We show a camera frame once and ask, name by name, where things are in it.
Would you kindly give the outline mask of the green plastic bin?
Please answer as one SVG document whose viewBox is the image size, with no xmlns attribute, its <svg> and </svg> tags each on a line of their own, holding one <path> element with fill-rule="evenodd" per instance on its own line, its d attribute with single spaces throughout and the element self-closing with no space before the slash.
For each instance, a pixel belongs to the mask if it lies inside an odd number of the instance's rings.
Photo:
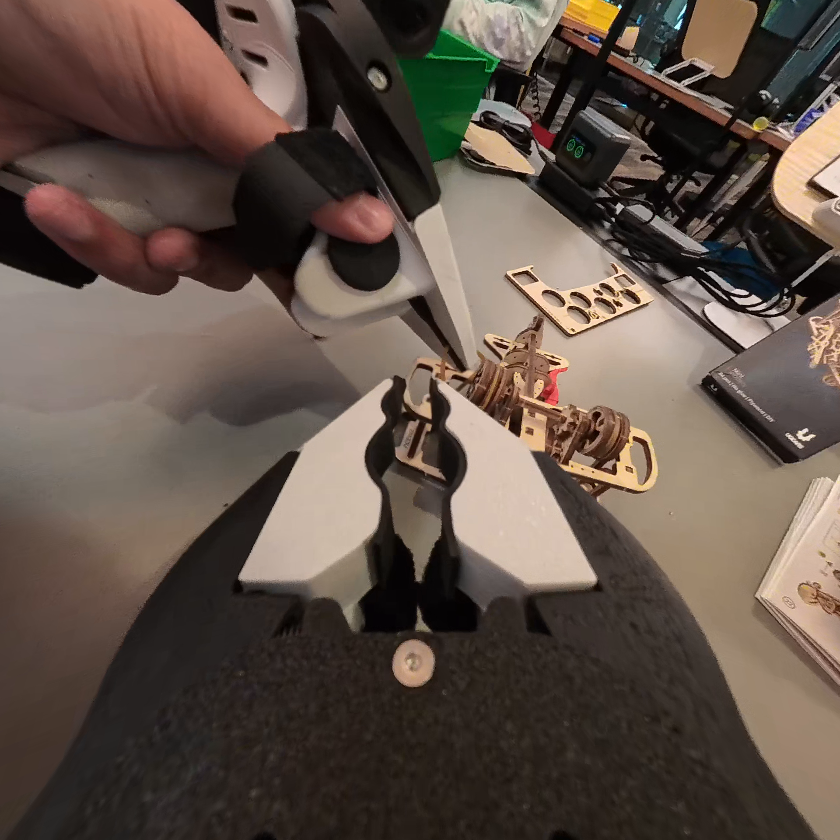
<svg viewBox="0 0 840 840">
<path fill-rule="evenodd" d="M 433 162 L 454 156 L 500 61 L 446 30 L 423 58 L 398 60 Z"/>
</svg>

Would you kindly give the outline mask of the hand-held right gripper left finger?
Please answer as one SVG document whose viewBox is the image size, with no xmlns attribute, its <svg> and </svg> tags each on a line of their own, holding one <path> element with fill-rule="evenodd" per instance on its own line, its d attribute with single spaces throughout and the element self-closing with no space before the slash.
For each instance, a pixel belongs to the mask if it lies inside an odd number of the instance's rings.
<svg viewBox="0 0 840 840">
<path fill-rule="evenodd" d="M 378 384 L 293 454 L 276 502 L 238 573 L 243 592 L 331 599 L 368 632 L 417 624 L 413 555 L 397 534 L 384 476 L 406 380 Z"/>
</svg>

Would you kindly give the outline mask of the plywood chair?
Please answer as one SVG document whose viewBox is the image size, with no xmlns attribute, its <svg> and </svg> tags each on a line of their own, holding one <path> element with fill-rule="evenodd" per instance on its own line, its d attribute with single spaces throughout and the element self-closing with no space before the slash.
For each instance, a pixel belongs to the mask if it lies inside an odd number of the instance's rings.
<svg viewBox="0 0 840 840">
<path fill-rule="evenodd" d="M 680 56 L 717 79 L 732 75 L 759 15 L 752 1 L 695 1 Z"/>
</svg>

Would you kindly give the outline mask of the black model kit box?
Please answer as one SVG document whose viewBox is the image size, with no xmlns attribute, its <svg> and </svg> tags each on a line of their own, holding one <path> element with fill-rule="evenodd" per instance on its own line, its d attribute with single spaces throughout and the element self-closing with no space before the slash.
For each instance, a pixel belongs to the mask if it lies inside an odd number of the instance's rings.
<svg viewBox="0 0 840 840">
<path fill-rule="evenodd" d="M 710 371 L 700 387 L 784 464 L 839 441 L 839 297 Z"/>
</svg>

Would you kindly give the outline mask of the grey portable power station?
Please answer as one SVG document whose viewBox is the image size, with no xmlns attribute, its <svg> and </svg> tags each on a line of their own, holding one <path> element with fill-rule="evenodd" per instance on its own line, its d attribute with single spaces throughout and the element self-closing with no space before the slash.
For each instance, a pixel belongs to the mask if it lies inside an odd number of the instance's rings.
<svg viewBox="0 0 840 840">
<path fill-rule="evenodd" d="M 578 112 L 558 139 L 554 160 L 583 187 L 607 182 L 631 147 L 632 136 L 592 108 Z"/>
</svg>

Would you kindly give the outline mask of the pale green cloth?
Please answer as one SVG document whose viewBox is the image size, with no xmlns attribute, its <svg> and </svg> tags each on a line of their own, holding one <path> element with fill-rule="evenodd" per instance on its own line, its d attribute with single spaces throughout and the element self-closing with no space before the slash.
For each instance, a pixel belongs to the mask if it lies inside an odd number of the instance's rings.
<svg viewBox="0 0 840 840">
<path fill-rule="evenodd" d="M 569 1 L 451 1 L 441 29 L 517 70 L 528 70 Z"/>
</svg>

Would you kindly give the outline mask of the yellow bin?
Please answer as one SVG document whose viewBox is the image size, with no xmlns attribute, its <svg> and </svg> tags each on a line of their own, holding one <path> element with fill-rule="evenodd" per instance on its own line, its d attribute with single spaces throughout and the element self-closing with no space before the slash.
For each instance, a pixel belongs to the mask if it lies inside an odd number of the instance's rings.
<svg viewBox="0 0 840 840">
<path fill-rule="evenodd" d="M 569 1 L 560 20 L 564 27 L 604 36 L 619 9 L 620 6 L 607 1 Z"/>
</svg>

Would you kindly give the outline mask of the brown cardboard piece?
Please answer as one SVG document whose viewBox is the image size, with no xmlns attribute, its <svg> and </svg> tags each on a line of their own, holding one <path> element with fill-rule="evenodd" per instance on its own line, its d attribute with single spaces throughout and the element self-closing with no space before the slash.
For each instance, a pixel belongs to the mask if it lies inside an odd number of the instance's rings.
<svg viewBox="0 0 840 840">
<path fill-rule="evenodd" d="M 518 175 L 535 175 L 534 167 L 513 144 L 500 133 L 471 122 L 465 132 L 461 150 L 492 168 Z"/>
</svg>

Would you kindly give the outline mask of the white instruction booklet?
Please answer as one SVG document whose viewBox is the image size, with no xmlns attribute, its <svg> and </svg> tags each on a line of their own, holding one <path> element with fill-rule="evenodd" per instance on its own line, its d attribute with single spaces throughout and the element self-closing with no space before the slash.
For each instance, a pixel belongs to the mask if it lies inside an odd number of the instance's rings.
<svg viewBox="0 0 840 840">
<path fill-rule="evenodd" d="M 755 600 L 839 684 L 839 479 L 811 481 Z"/>
</svg>

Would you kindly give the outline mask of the white tablet stand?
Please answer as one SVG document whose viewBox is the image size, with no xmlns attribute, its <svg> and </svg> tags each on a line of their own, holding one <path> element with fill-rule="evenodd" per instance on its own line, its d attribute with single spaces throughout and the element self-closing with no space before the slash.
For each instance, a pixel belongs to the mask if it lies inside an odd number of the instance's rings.
<svg viewBox="0 0 840 840">
<path fill-rule="evenodd" d="M 669 83 L 689 88 L 714 75 L 715 67 L 703 59 L 685 59 L 657 73 Z"/>
</svg>

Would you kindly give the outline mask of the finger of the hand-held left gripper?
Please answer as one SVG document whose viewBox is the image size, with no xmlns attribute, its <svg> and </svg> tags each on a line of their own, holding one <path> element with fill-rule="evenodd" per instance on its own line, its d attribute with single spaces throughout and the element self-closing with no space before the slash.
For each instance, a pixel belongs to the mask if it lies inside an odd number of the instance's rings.
<svg viewBox="0 0 840 840">
<path fill-rule="evenodd" d="M 414 233 L 434 284 L 411 300 L 406 325 L 430 349 L 465 371 L 478 358 L 476 335 L 441 203 L 416 218 Z"/>
</svg>

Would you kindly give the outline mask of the grey desk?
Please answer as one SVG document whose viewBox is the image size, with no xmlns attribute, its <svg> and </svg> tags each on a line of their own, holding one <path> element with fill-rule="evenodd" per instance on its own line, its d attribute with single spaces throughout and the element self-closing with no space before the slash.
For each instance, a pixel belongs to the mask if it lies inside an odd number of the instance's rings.
<svg viewBox="0 0 840 840">
<path fill-rule="evenodd" d="M 543 346 L 561 395 L 648 432 L 654 489 L 604 495 L 682 594 L 754 741 L 821 838 L 838 838 L 838 691 L 753 594 L 811 480 L 838 448 L 779 465 L 698 386 L 733 351 L 641 269 L 523 183 L 437 165 L 476 341 L 532 317 L 505 279 L 559 290 L 625 265 L 654 297 Z M 182 280 L 146 297 L 2 269 L 2 838 L 75 737 L 161 577 L 287 451 L 430 350 L 401 320 L 312 341 L 262 283 Z"/>
</svg>

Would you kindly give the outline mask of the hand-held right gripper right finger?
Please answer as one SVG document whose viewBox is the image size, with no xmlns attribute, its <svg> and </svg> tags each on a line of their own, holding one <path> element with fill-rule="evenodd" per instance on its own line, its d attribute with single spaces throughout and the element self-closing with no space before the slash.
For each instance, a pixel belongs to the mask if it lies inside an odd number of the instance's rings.
<svg viewBox="0 0 840 840">
<path fill-rule="evenodd" d="M 536 455 L 441 381 L 429 393 L 444 475 L 441 532 L 419 584 L 433 632 L 471 632 L 499 598 L 590 592 L 598 585 Z"/>
</svg>

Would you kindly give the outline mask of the wooden model airplane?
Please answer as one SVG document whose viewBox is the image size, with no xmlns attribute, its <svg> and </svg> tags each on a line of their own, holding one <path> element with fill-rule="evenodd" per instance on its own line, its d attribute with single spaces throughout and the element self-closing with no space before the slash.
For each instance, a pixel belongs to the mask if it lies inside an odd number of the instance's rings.
<svg viewBox="0 0 840 840">
<path fill-rule="evenodd" d="M 609 490 L 634 495 L 651 490 L 658 478 L 653 442 L 624 413 L 608 406 L 551 406 L 538 399 L 549 371 L 569 368 L 564 357 L 543 349 L 543 329 L 544 317 L 536 316 L 514 339 L 486 334 L 485 344 L 496 357 L 480 355 L 473 370 L 457 371 L 445 359 L 416 359 L 404 392 L 406 428 L 396 448 L 398 460 L 443 481 L 443 472 L 426 455 L 433 437 L 430 395 L 412 392 L 412 385 L 442 382 L 532 452 L 548 455 L 591 497 Z"/>
</svg>

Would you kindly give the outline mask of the plywood sheet with cutouts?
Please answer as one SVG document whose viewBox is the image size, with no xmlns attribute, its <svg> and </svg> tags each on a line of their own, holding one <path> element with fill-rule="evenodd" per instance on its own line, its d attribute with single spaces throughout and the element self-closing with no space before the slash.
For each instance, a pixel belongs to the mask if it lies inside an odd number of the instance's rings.
<svg viewBox="0 0 840 840">
<path fill-rule="evenodd" d="M 559 290 L 543 282 L 533 266 L 510 269 L 505 279 L 566 337 L 593 330 L 653 302 L 653 297 L 617 264 L 595 283 Z"/>
</svg>

